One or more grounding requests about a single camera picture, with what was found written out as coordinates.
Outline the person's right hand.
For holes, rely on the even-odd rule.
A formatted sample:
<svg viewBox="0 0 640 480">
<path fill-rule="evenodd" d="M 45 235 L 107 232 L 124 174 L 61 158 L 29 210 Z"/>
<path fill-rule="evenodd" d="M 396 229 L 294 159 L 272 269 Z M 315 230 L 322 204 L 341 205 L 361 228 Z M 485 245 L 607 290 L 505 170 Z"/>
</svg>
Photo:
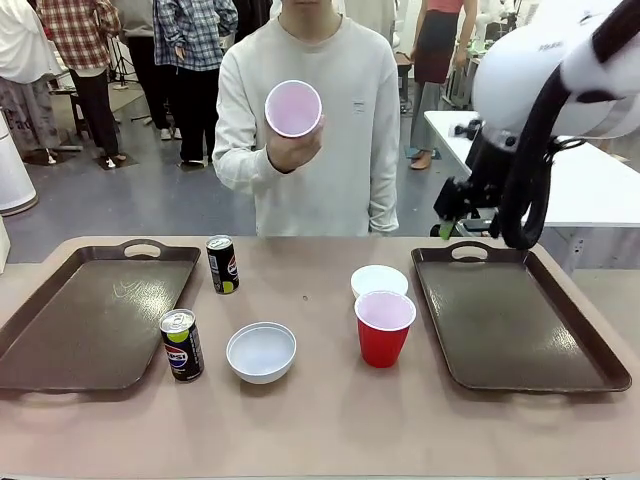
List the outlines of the person's right hand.
<svg viewBox="0 0 640 480">
<path fill-rule="evenodd" d="M 266 152 L 271 165 L 283 174 L 289 174 L 309 163 L 322 148 L 325 117 L 308 134 L 302 137 L 283 137 L 269 130 Z"/>
</svg>

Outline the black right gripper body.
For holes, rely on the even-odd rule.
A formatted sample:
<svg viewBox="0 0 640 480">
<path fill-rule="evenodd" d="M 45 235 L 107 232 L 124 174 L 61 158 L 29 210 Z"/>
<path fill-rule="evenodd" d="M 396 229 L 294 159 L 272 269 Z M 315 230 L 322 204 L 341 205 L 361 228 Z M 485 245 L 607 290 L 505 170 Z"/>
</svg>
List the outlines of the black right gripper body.
<svg viewBox="0 0 640 480">
<path fill-rule="evenodd" d="M 470 124 L 475 128 L 472 145 L 465 160 L 471 177 L 480 181 L 480 199 L 466 218 L 479 219 L 482 209 L 500 205 L 507 176 L 518 147 L 518 135 L 486 124 Z"/>
</svg>

